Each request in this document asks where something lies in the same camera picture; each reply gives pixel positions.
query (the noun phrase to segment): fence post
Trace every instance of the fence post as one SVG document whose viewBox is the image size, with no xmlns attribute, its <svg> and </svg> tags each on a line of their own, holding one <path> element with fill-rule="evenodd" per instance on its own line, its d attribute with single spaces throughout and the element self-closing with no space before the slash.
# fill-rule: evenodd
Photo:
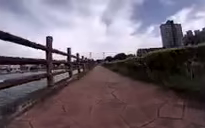
<svg viewBox="0 0 205 128">
<path fill-rule="evenodd" d="M 67 62 L 69 64 L 69 77 L 72 77 L 72 53 L 71 53 L 71 48 L 67 48 L 67 53 L 68 53 L 68 56 L 67 56 Z"/>
<path fill-rule="evenodd" d="M 85 62 L 86 62 L 86 69 L 89 70 L 89 62 L 87 58 L 85 58 Z"/>
<path fill-rule="evenodd" d="M 80 64 L 80 62 L 79 62 L 79 53 L 76 53 L 76 57 L 77 57 L 76 62 L 77 62 L 78 73 L 81 73 L 80 67 L 79 67 L 79 64 Z"/>
<path fill-rule="evenodd" d="M 82 56 L 82 59 L 81 59 L 81 63 L 82 63 L 82 66 L 83 66 L 83 72 L 85 72 L 85 60 L 84 60 L 84 56 Z"/>
<path fill-rule="evenodd" d="M 52 63 L 52 41 L 53 38 L 51 36 L 46 37 L 46 67 L 47 67 L 47 84 L 48 87 L 51 87 L 54 85 L 52 70 L 53 70 L 53 63 Z"/>
</svg>

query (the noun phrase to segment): wooden railing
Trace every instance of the wooden railing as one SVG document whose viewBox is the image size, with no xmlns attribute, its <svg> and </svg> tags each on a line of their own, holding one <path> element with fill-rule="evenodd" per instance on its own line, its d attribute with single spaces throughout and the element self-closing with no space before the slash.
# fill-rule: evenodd
<svg viewBox="0 0 205 128">
<path fill-rule="evenodd" d="M 78 73 L 81 73 L 81 69 L 84 72 L 85 70 L 91 68 L 94 64 L 92 60 L 84 58 L 83 56 L 82 58 L 80 58 L 79 53 L 77 53 L 76 56 L 72 55 L 71 48 L 67 48 L 67 53 L 59 51 L 57 49 L 53 49 L 52 47 L 53 38 L 51 36 L 46 37 L 46 46 L 37 44 L 35 42 L 31 42 L 29 40 L 23 39 L 21 37 L 3 31 L 0 31 L 0 40 L 42 50 L 45 51 L 46 53 L 46 59 L 0 56 L 0 65 L 25 65 L 25 64 L 46 65 L 46 73 L 5 80 L 3 82 L 0 82 L 0 90 L 22 85 L 32 81 L 41 80 L 43 78 L 47 78 L 48 87 L 52 87 L 56 84 L 54 82 L 54 76 L 68 72 L 69 77 L 72 77 L 74 69 L 77 69 Z M 53 60 L 52 57 L 53 53 L 67 56 L 67 60 Z M 61 64 L 66 65 L 68 68 L 65 71 L 53 72 L 54 65 L 61 65 Z"/>
</svg>

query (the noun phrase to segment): paved path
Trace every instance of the paved path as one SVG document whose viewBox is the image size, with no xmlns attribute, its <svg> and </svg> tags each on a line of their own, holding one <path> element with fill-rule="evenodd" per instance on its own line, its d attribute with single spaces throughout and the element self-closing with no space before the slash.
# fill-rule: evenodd
<svg viewBox="0 0 205 128">
<path fill-rule="evenodd" d="M 8 128 L 205 128 L 205 104 L 96 67 Z"/>
</svg>

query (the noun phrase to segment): cloudy sky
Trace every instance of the cloudy sky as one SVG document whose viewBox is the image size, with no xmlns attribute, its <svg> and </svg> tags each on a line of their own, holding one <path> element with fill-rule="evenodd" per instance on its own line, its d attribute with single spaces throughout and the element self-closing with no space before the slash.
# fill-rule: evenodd
<svg viewBox="0 0 205 128">
<path fill-rule="evenodd" d="M 94 58 L 162 46 L 159 25 L 205 26 L 205 0 L 0 0 L 0 30 Z M 0 41 L 0 55 L 42 58 L 44 52 Z"/>
</svg>

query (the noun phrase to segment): green shrub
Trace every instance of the green shrub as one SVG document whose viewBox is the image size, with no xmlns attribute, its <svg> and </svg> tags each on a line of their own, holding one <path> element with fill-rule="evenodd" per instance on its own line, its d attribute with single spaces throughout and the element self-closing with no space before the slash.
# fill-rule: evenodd
<svg viewBox="0 0 205 128">
<path fill-rule="evenodd" d="M 137 80 L 205 99 L 205 45 L 163 49 L 104 64 L 105 67 Z"/>
</svg>

